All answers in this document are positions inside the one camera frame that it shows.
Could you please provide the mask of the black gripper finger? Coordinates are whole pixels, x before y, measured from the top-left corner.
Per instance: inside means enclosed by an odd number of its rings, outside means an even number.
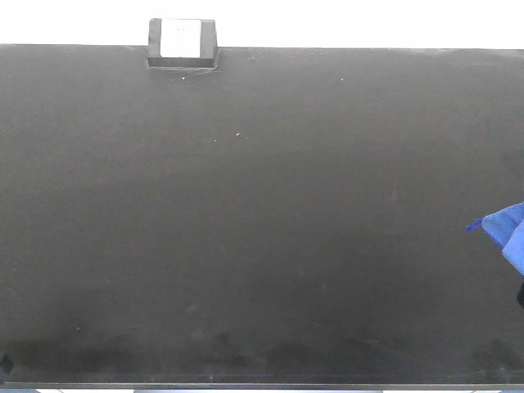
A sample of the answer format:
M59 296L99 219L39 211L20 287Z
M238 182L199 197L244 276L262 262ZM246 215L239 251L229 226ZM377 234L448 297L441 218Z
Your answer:
M524 283L521 285L517 293L516 301L521 308L524 308Z
M14 367L11 358L4 353L0 355L0 373L2 376L8 376Z

